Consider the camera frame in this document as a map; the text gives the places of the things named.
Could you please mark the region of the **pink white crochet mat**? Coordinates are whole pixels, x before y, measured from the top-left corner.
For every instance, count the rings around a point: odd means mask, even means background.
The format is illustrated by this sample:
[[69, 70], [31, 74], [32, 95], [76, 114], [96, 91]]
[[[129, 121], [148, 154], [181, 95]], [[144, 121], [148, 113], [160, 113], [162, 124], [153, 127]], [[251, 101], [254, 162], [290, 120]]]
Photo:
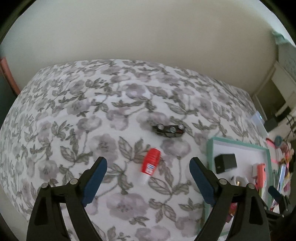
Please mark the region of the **pink white crochet mat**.
[[266, 138], [271, 160], [271, 184], [283, 196], [290, 196], [291, 180], [294, 172], [295, 150], [291, 143], [280, 136], [275, 140]]

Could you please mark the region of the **colourful small toys pile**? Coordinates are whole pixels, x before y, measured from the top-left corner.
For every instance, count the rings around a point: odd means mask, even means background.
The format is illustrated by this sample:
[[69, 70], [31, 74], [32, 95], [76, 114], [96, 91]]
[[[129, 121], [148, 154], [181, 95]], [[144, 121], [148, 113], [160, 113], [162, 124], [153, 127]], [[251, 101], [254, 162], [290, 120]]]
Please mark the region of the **colourful small toys pile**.
[[294, 171], [295, 151], [290, 142], [283, 142], [280, 146], [282, 158], [280, 164], [285, 164], [290, 173]]

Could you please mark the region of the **teal lid bead jar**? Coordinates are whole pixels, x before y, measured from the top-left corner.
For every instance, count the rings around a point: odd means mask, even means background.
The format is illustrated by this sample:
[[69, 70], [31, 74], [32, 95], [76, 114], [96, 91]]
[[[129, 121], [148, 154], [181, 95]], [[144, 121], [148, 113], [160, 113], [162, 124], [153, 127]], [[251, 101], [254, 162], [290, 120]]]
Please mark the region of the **teal lid bead jar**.
[[283, 138], [281, 136], [276, 136], [274, 139], [274, 145], [279, 148], [283, 142]]

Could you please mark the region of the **teal shallow cardboard tray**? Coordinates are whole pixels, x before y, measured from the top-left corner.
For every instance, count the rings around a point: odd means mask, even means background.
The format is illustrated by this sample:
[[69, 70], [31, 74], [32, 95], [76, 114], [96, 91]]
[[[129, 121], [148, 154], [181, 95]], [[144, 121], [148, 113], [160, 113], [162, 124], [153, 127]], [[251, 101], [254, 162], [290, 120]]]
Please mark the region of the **teal shallow cardboard tray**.
[[231, 181], [232, 178], [242, 177], [254, 184], [255, 179], [252, 176], [253, 166], [255, 164], [265, 164], [266, 184], [262, 192], [262, 199], [267, 207], [270, 208], [272, 197], [267, 189], [273, 184], [273, 178], [271, 176], [272, 168], [269, 149], [227, 138], [211, 138], [207, 142], [207, 161], [208, 169], [213, 171], [213, 173], [216, 173], [214, 159], [222, 154], [234, 154], [237, 163], [235, 169], [216, 175], [217, 178], [224, 178], [227, 181]]

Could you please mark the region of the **black toy car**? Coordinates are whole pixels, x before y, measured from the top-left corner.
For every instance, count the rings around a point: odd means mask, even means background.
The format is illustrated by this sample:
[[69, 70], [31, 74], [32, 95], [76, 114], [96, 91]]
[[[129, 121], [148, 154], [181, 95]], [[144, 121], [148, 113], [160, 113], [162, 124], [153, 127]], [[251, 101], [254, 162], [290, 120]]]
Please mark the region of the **black toy car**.
[[161, 123], [152, 126], [152, 131], [157, 135], [167, 138], [181, 137], [185, 132], [186, 127], [183, 124], [165, 126]]

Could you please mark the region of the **white hair claw clip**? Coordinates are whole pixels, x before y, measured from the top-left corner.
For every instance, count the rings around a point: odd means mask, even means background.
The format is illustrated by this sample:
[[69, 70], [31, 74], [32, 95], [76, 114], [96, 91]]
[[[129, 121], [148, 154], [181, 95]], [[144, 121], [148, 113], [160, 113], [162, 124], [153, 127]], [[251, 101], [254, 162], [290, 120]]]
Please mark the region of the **white hair claw clip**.
[[235, 185], [235, 186], [242, 186], [242, 187], [245, 187], [249, 181], [246, 177], [241, 177], [241, 176], [233, 176], [231, 179], [230, 179], [230, 183], [232, 185]]

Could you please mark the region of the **floral grey white blanket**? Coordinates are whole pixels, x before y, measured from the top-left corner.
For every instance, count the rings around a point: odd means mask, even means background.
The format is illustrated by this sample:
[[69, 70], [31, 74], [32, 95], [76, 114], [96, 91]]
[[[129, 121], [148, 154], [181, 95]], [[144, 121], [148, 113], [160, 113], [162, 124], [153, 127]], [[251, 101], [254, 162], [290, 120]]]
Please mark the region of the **floral grey white blanket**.
[[[214, 137], [267, 148], [254, 113], [246, 91], [191, 70], [131, 60], [46, 67], [1, 127], [1, 185], [29, 219], [43, 183], [67, 184], [103, 156], [106, 176], [86, 206], [103, 240], [193, 240], [205, 206], [189, 161], [198, 157], [208, 166]], [[159, 123], [186, 129], [167, 138], [152, 131]], [[141, 185], [152, 148], [161, 158]]]

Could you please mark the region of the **smartphone on stand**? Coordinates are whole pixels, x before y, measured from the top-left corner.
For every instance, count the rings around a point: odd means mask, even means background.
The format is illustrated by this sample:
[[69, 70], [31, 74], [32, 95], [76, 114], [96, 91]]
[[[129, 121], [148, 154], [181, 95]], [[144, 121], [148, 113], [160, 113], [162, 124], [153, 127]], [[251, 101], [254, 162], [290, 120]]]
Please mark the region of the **smartphone on stand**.
[[286, 171], [286, 165], [281, 164], [280, 168], [278, 170], [278, 182], [277, 182], [277, 191], [280, 193], [283, 189], [283, 184], [285, 180], [285, 171]]

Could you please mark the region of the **coral blue toy knife green blade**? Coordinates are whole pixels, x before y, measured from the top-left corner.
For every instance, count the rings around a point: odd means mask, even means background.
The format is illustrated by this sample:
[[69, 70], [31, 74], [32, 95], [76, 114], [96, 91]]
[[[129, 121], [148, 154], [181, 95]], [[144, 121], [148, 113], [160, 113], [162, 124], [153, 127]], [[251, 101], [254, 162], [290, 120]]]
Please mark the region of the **coral blue toy knife green blade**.
[[266, 187], [266, 164], [256, 163], [252, 166], [252, 178], [255, 180], [255, 188], [259, 196], [263, 197]]

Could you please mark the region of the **white power strip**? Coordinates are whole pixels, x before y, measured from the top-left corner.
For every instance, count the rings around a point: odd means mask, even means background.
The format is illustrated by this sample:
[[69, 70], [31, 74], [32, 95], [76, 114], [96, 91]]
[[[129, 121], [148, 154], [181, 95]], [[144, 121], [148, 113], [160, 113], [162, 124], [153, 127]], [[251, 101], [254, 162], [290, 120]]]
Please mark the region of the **white power strip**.
[[259, 111], [256, 111], [254, 115], [251, 117], [251, 120], [256, 126], [264, 126], [265, 120], [261, 116]]

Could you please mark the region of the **black power adapter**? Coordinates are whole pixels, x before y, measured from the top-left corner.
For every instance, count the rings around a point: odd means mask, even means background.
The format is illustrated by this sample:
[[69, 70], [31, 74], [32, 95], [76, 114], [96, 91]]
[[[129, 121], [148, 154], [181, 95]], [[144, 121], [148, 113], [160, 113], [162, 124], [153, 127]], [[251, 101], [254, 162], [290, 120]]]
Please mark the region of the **black power adapter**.
[[235, 154], [220, 154], [214, 158], [214, 162], [217, 174], [237, 168]]

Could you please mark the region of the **white step stool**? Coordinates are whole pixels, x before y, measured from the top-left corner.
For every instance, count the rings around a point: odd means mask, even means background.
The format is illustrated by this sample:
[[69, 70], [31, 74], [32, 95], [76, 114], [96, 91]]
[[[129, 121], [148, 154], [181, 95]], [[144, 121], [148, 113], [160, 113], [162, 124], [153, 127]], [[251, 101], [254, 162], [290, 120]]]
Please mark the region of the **white step stool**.
[[274, 116], [294, 114], [295, 80], [275, 61], [251, 98], [264, 121]]

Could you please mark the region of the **red glue bottle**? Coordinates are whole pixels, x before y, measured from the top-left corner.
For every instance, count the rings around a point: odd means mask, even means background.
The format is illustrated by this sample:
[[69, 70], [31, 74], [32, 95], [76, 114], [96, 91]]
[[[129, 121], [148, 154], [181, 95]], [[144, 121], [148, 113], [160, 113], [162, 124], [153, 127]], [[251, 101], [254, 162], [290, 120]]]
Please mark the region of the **red glue bottle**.
[[155, 172], [159, 164], [160, 158], [161, 151], [156, 148], [152, 148], [147, 152], [140, 170], [139, 181], [141, 185], [147, 184], [148, 180]]

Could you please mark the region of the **black plugged charger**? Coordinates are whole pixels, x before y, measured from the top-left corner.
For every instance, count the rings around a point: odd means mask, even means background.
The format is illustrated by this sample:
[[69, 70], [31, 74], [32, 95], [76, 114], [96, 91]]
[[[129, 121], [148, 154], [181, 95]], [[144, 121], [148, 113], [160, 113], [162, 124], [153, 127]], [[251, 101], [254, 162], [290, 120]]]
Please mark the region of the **black plugged charger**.
[[270, 120], [265, 121], [264, 128], [269, 133], [273, 129], [275, 129], [278, 126], [278, 122], [276, 118], [271, 118]]

